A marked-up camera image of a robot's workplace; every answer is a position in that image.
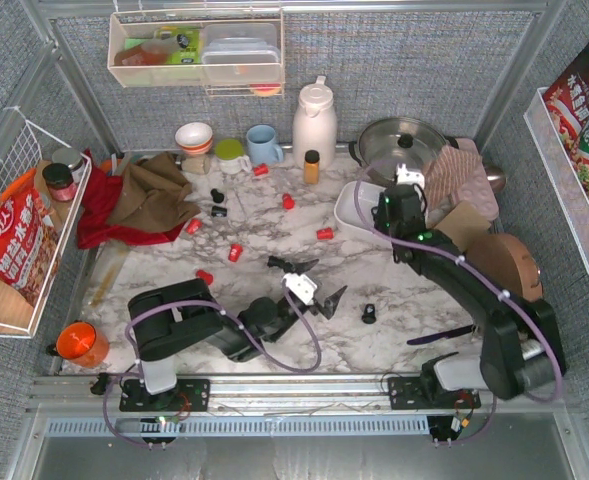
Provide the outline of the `tan cardboard sheet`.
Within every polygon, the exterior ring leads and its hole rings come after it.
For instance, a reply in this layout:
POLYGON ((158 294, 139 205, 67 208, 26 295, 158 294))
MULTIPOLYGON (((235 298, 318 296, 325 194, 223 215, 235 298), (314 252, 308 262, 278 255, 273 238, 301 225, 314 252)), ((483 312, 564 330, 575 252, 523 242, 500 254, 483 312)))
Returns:
POLYGON ((468 201, 459 203, 436 226, 459 251, 465 252, 478 238, 488 233, 490 222, 468 201))

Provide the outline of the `white plastic storage basket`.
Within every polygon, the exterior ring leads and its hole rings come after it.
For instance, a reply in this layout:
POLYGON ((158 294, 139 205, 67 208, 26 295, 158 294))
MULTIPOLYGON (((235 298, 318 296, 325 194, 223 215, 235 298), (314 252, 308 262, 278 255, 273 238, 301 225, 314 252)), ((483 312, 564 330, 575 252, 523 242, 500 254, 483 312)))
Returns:
POLYGON ((352 240, 390 249, 391 243, 389 241, 371 231, 374 227, 372 209, 378 206, 379 195, 384 191, 384 188, 368 182, 360 183, 358 204, 365 218, 365 221, 362 221, 355 205, 354 191, 356 184, 356 181, 346 184, 335 203, 334 217, 338 229, 352 240))

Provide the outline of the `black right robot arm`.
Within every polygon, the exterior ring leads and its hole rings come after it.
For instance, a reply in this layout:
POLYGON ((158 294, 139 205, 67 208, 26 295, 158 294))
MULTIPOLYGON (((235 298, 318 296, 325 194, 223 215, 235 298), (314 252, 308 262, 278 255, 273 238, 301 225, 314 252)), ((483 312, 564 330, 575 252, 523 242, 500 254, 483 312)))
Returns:
POLYGON ((447 235, 427 228, 417 186, 385 189, 373 218, 376 233, 392 244, 393 260, 445 290, 480 328, 480 374, 493 394, 541 403, 560 399, 566 363, 551 305, 499 288, 447 235))

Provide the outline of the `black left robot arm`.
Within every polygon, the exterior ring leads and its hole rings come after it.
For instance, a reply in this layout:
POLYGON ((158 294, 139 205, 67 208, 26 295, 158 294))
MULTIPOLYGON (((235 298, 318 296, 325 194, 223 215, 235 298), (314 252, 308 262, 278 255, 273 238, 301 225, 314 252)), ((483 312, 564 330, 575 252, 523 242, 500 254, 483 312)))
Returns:
POLYGON ((217 348, 228 360, 248 362, 265 355, 264 345, 280 340, 296 323, 308 330, 316 350, 313 366, 288 366, 293 373, 318 368, 318 337, 304 315, 331 319, 347 290, 345 286, 324 300, 318 285, 307 275, 318 261, 290 262, 270 256, 267 266, 284 273, 283 297, 260 297, 234 316, 215 302, 205 280, 196 278, 139 294, 128 303, 131 317, 126 336, 134 345, 140 378, 125 380, 121 387, 122 412, 169 412, 207 409, 206 380, 179 380, 175 356, 199 343, 217 348))

